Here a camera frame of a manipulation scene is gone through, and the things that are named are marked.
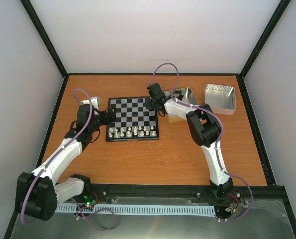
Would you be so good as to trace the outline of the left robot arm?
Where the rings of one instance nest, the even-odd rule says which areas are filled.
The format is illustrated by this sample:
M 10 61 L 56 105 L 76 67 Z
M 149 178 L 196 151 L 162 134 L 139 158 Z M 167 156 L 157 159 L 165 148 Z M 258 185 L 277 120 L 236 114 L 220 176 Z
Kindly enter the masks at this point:
M 63 183 L 58 183 L 58 179 L 69 164 L 94 142 L 93 133 L 114 121 L 115 112 L 110 107 L 99 111 L 96 103 L 80 105 L 77 120 L 71 123 L 55 152 L 32 172 L 23 172 L 18 177 L 16 212 L 22 217 L 47 221 L 60 204 L 72 197 L 77 196 L 83 201 L 89 199 L 92 194 L 89 177 L 73 174 Z

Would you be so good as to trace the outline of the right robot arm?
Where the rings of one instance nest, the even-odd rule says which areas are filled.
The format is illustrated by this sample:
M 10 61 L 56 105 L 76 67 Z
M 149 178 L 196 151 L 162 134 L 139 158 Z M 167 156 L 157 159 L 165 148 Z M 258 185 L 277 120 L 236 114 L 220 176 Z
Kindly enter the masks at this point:
M 173 94 L 166 95 L 158 83 L 147 87 L 149 97 L 146 108 L 169 116 L 178 116 L 187 121 L 191 137 L 201 147 L 210 173 L 210 186 L 213 198 L 222 201 L 233 189 L 221 152 L 221 121 L 208 104 L 201 106 L 183 102 Z

